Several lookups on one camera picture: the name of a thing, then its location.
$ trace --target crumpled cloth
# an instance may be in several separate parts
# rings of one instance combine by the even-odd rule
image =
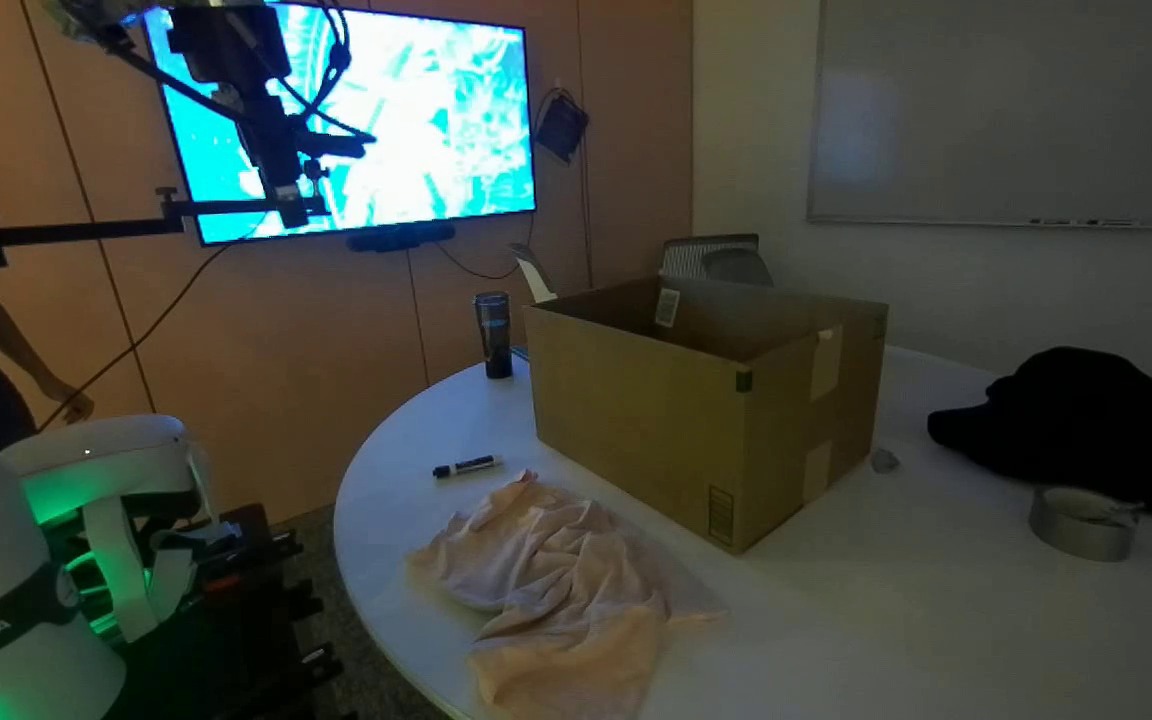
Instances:
[[[626,720],[664,627],[714,614],[686,574],[613,514],[531,474],[457,514],[413,566],[486,614],[469,664],[495,720]]]

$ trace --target whiteboard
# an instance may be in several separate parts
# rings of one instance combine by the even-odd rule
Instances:
[[[819,0],[806,217],[1152,229],[1152,0]]]

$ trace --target cardboard box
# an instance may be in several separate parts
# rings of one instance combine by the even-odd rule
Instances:
[[[537,434],[742,554],[867,458],[883,324],[883,303],[676,281],[537,303]]]

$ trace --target wall-mounted monitor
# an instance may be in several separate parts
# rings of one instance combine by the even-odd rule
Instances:
[[[427,21],[343,9],[343,32],[324,9],[275,4],[280,37],[291,60],[287,85],[316,94],[335,37],[349,37],[352,63],[324,102],[324,117],[371,132],[368,155],[330,160],[326,178],[304,182],[324,197],[326,217],[285,229],[280,211],[198,217],[198,246],[295,240],[295,235],[384,235],[447,229],[457,220],[537,211],[529,37],[514,26]],[[180,53],[166,50],[170,15],[149,11],[143,42],[150,63],[194,94]],[[232,119],[164,87],[164,113],[192,202],[261,202],[261,178],[246,163]]]

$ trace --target white wall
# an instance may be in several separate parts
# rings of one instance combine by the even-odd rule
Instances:
[[[1084,346],[1152,371],[1152,235],[803,224],[816,21],[695,0],[695,233],[751,229],[782,283],[889,302],[906,349],[1009,371]]]

